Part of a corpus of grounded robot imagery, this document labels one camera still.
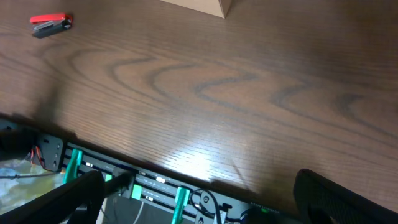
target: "red stapler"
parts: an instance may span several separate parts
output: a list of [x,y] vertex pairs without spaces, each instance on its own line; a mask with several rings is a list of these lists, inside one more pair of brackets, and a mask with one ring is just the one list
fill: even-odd
[[65,13],[47,14],[30,18],[33,24],[32,36],[36,38],[48,37],[68,30],[72,27],[73,18]]

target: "wood grain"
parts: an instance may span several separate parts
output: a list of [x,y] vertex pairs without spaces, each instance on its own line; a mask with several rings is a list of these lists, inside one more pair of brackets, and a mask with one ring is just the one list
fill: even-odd
[[[309,168],[398,212],[397,3],[2,0],[0,110],[295,211]],[[30,36],[29,17],[72,12]]]

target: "brown box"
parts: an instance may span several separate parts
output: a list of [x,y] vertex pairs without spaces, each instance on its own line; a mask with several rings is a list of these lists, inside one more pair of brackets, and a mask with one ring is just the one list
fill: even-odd
[[231,0],[162,0],[197,11],[225,18]]

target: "white cable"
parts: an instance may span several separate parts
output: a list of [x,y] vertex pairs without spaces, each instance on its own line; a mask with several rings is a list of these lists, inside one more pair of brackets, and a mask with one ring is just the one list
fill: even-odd
[[137,223],[137,221],[138,221],[138,219],[139,219],[139,216],[141,215],[143,206],[144,206],[144,202],[141,202],[141,208],[139,208],[137,217],[136,217],[136,219],[134,220],[134,222],[133,222],[132,224],[136,224],[136,223]]

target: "table surface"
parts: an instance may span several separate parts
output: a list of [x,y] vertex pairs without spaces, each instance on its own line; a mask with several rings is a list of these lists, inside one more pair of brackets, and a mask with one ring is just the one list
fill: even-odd
[[[398,212],[397,2],[0,1],[0,111],[295,212],[309,168]],[[29,17],[74,27],[31,37]]]

